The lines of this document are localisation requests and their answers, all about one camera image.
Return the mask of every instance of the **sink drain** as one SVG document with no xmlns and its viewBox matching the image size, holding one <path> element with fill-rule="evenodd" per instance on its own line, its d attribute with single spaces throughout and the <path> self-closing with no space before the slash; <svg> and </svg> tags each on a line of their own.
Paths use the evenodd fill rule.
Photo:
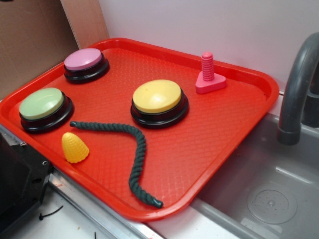
<svg viewBox="0 0 319 239">
<path fill-rule="evenodd" d="M 247 199 L 251 214 L 269 224 L 289 221 L 297 211 L 294 196 L 277 185 L 265 184 L 253 189 Z"/>
</svg>

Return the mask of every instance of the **yellow cone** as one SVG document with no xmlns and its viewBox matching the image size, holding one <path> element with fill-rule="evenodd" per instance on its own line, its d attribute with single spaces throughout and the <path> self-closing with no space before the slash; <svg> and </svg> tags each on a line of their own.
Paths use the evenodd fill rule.
<svg viewBox="0 0 319 239">
<path fill-rule="evenodd" d="M 73 133 L 65 133 L 62 136 L 62 148 L 65 158 L 70 163 L 78 163 L 89 155 L 89 148 Z"/>
</svg>

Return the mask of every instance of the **rope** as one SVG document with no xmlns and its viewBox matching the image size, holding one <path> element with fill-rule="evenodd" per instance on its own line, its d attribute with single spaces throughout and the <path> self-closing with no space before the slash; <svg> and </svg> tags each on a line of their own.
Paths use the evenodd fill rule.
<svg viewBox="0 0 319 239">
<path fill-rule="evenodd" d="M 137 141 L 134 164 L 129 178 L 129 186 L 134 195 L 143 203 L 161 208 L 163 202 L 157 200 L 151 194 L 147 193 L 139 185 L 140 175 L 142 174 L 144 157 L 146 151 L 146 140 L 143 133 L 133 126 L 121 123 L 96 123 L 96 122 L 70 122 L 71 127 L 78 129 L 107 131 L 107 132 L 125 132 L 133 135 Z"/>
</svg>

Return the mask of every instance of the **sink basin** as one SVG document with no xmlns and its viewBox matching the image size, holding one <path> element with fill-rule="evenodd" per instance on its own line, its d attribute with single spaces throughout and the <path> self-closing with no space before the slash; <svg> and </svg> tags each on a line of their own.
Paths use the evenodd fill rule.
<svg viewBox="0 0 319 239">
<path fill-rule="evenodd" d="M 267 114 L 192 206 L 231 222 L 242 238 L 319 238 L 319 130 L 303 126 L 300 142 L 285 146 L 277 124 Z"/>
</svg>

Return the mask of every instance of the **plastic tray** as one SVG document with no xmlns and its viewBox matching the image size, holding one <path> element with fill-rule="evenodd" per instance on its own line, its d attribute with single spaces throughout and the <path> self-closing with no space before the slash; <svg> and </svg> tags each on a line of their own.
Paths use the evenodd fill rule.
<svg viewBox="0 0 319 239">
<path fill-rule="evenodd" d="M 0 123 L 129 219 L 157 220 L 185 208 L 279 95 L 277 83 L 268 75 L 217 61 L 215 73 L 227 78 L 227 87 L 197 94 L 195 82 L 201 71 L 198 56 L 122 38 L 92 47 L 100 49 L 110 62 L 105 76 L 74 85 L 66 81 L 61 63 L 6 97 L 0 103 Z M 190 105 L 186 118 L 172 127 L 140 128 L 147 139 L 140 184 L 164 202 L 161 209 L 141 203 L 129 189 L 136 150 L 132 136 L 79 130 L 68 123 L 49 133 L 28 134 L 20 125 L 21 101 L 41 88 L 56 87 L 74 103 L 71 120 L 137 126 L 130 114 L 133 92 L 154 79 L 177 82 Z M 61 138 L 65 132 L 77 134 L 88 145 L 87 159 L 78 164 L 64 159 Z"/>
</svg>

